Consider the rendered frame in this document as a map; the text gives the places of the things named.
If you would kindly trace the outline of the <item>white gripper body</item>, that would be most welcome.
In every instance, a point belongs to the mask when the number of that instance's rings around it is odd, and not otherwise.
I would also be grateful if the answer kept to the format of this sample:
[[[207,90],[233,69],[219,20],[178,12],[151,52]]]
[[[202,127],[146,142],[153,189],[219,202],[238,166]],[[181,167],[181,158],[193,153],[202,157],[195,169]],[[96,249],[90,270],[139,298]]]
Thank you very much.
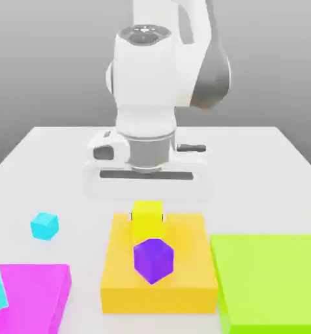
[[[130,168],[103,168],[93,161],[84,166],[83,189],[94,200],[206,200],[209,165],[203,159],[183,159],[143,174]]]

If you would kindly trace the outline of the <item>small yellow cube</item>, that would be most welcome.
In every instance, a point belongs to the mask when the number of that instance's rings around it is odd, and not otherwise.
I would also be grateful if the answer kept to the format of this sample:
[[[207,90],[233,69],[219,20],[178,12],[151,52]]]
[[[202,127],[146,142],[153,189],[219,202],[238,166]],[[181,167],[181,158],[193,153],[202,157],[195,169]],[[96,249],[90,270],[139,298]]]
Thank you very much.
[[[161,239],[164,231],[162,201],[135,201],[131,223],[135,245],[148,239]]]

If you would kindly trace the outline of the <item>small purple cube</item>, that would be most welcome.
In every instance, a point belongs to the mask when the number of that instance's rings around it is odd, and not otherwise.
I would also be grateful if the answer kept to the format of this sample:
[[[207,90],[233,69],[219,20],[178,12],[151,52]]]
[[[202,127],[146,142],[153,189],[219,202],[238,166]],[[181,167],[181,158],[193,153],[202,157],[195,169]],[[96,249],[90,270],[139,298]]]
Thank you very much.
[[[154,284],[173,273],[174,249],[162,239],[147,239],[133,247],[134,269]]]

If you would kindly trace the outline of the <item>large orange box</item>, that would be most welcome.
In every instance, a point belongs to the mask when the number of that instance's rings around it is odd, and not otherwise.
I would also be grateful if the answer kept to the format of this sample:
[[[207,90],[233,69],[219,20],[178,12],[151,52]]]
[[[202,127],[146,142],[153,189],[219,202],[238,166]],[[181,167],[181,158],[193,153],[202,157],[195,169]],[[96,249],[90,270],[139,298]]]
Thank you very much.
[[[131,223],[115,214],[100,285],[106,314],[213,314],[218,284],[202,214],[169,214],[164,241],[175,251],[173,273],[149,284],[135,269]]]

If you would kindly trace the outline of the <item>large green box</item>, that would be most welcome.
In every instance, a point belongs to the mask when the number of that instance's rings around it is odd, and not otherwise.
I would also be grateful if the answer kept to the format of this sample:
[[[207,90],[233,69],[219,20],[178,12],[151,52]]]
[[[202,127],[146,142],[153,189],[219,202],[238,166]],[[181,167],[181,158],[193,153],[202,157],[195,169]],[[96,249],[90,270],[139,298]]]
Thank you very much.
[[[213,234],[222,334],[311,334],[311,234]]]

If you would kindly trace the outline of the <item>large magenta box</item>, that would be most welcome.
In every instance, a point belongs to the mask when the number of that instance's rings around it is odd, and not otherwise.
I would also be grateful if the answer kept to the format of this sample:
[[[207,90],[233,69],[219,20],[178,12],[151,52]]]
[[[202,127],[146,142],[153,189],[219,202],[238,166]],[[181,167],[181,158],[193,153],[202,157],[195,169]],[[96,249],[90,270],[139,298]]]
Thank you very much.
[[[58,334],[72,285],[67,264],[0,264],[8,307],[0,334]]]

